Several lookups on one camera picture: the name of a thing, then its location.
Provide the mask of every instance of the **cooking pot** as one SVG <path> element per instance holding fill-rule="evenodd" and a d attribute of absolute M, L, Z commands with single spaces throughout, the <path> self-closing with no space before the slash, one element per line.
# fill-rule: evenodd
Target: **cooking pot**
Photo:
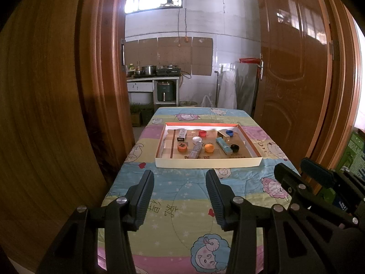
<path fill-rule="evenodd" d="M 157 66 L 143 66 L 142 71 L 145 75 L 155 75 L 157 74 Z"/>

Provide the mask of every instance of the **patterned tablecloth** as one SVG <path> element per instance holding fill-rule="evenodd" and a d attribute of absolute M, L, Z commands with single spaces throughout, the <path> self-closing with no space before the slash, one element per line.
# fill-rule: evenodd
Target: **patterned tablecloth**
<path fill-rule="evenodd" d="M 165 122 L 240 124 L 263 159 L 251 168 L 216 169 L 222 183 L 254 205 L 289 205 L 289 195 L 274 178 L 274 166 L 295 170 L 282 150 L 244 111 L 219 108 L 159 108 L 125 160 L 103 206 L 137 184 L 146 169 L 155 187 L 144 224 L 129 239 L 137 273 L 225 273 L 232 232 L 217 225 L 205 185 L 207 169 L 157 168 L 154 156 Z M 104 231 L 98 236 L 99 264 L 105 267 Z M 262 230 L 257 230 L 257 272 L 262 269 Z"/>

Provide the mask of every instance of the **blue cartoon sheep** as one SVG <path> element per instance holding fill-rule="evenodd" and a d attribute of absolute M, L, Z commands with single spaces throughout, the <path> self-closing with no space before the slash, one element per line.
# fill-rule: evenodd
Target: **blue cartoon sheep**
<path fill-rule="evenodd" d="M 198 272 L 225 273 L 230 248 L 217 234 L 205 234 L 191 248 L 191 263 Z"/>

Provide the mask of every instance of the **chinese character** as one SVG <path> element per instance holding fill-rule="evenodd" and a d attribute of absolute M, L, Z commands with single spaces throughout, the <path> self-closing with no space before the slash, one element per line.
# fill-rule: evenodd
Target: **chinese character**
<path fill-rule="evenodd" d="M 178 210 L 176 206 L 170 206 L 168 204 L 166 208 L 167 209 L 165 210 L 165 216 L 170 214 L 171 217 L 174 217 L 175 215 L 173 213 L 176 212 L 176 210 Z"/>
<path fill-rule="evenodd" d="M 158 206 L 157 206 L 157 204 L 158 204 L 159 206 L 161 206 L 160 202 L 156 202 L 155 200 L 152 200 L 152 201 L 150 202 L 150 205 L 148 206 L 147 210 L 152 211 L 152 212 L 154 212 L 154 213 L 158 213 L 158 212 L 159 212 L 159 210 L 160 210 L 160 207 L 158 207 Z"/>

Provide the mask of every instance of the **brown door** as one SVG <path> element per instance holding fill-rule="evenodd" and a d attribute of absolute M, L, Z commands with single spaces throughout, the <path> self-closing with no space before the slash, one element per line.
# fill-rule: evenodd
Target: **brown door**
<path fill-rule="evenodd" d="M 263 75 L 254 119 L 295 167 L 315 146 L 331 85 L 323 0 L 258 0 Z"/>

